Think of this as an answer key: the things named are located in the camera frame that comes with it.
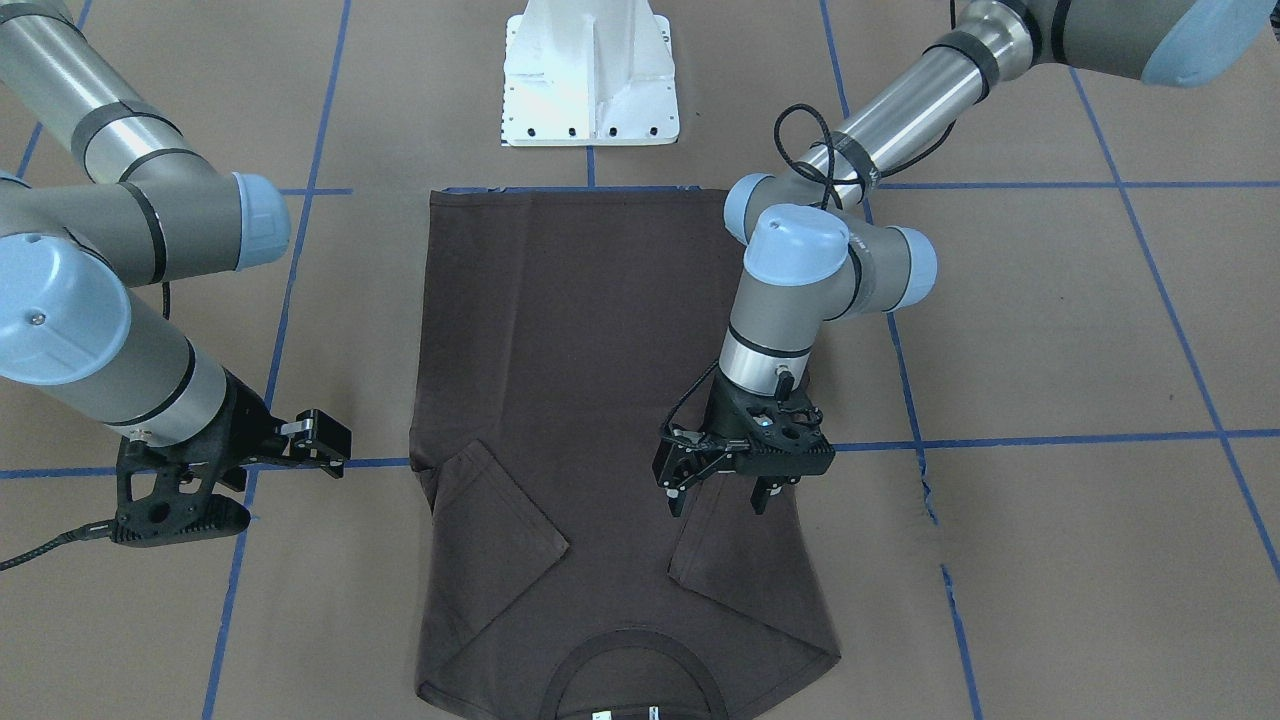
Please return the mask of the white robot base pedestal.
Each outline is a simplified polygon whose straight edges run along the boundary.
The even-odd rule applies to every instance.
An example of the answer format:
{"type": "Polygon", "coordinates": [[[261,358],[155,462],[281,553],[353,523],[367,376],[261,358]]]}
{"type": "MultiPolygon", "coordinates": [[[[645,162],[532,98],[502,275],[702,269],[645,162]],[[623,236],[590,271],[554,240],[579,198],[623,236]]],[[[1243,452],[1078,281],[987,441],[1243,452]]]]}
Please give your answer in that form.
{"type": "Polygon", "coordinates": [[[504,40],[504,146],[678,141],[671,24],[650,3],[530,1],[504,40]]]}

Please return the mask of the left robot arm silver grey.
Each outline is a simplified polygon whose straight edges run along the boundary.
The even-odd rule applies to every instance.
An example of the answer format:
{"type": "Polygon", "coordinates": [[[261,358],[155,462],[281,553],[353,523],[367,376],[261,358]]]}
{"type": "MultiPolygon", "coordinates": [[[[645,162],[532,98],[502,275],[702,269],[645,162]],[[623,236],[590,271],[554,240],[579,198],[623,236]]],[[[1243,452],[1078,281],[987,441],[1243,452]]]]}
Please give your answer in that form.
{"type": "Polygon", "coordinates": [[[1148,86],[1207,85],[1274,18],[1272,1],[969,1],[895,82],[833,126],[806,104],[819,138],[783,155],[783,176],[745,176],[723,206],[745,247],[719,356],[699,377],[701,424],[660,427],[652,469],[680,516],[722,473],[754,479],[750,503],[829,470],[835,447],[803,378],[822,325],[895,313],[934,287],[938,258],[920,232],[869,223],[861,204],[940,147],[959,117],[1043,64],[1148,86]]]}

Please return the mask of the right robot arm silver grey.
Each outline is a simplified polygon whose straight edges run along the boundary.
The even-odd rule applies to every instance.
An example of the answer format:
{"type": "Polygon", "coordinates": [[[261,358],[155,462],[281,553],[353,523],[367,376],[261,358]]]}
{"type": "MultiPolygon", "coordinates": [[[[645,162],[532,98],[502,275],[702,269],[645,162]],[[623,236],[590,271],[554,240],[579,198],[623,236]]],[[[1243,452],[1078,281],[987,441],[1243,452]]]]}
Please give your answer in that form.
{"type": "Polygon", "coordinates": [[[134,295],[282,258],[292,217],[279,188],[220,173],[92,47],[64,3],[3,4],[3,83],[88,177],[44,190],[3,179],[3,374],[236,489],[251,462],[339,477],[346,427],[321,454],[314,434],[330,418],[274,418],[134,295]]]}

